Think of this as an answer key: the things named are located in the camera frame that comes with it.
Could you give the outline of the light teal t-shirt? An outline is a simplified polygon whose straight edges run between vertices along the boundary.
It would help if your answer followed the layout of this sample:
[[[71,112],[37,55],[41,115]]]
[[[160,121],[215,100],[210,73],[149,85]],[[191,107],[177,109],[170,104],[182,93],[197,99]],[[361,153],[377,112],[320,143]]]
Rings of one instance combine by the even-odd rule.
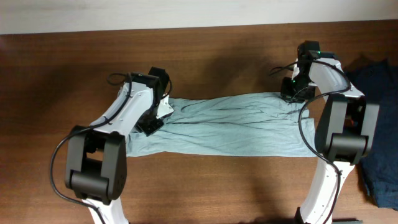
[[[131,131],[127,156],[158,152],[213,156],[312,157],[314,120],[298,115],[302,104],[279,93],[251,93],[212,100],[172,98],[174,113],[150,136]]]

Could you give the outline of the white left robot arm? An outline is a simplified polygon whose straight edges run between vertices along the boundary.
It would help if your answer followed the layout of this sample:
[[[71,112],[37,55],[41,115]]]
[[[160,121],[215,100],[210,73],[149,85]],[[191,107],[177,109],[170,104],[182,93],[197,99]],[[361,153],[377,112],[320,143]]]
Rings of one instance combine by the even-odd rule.
[[[75,126],[68,142],[65,185],[90,209],[95,223],[127,223],[121,194],[127,177],[126,142],[131,131],[150,136],[174,110],[169,74],[126,74],[118,97],[88,127]]]

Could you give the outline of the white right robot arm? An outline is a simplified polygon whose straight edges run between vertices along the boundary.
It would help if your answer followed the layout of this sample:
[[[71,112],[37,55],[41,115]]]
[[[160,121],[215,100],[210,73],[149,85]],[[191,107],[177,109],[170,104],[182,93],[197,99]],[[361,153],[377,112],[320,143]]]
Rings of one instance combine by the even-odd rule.
[[[304,50],[286,67],[293,74],[283,79],[283,99],[303,103],[303,110],[320,98],[325,100],[314,144],[304,140],[318,163],[294,222],[331,223],[347,176],[372,148],[379,105],[365,99],[333,53]]]

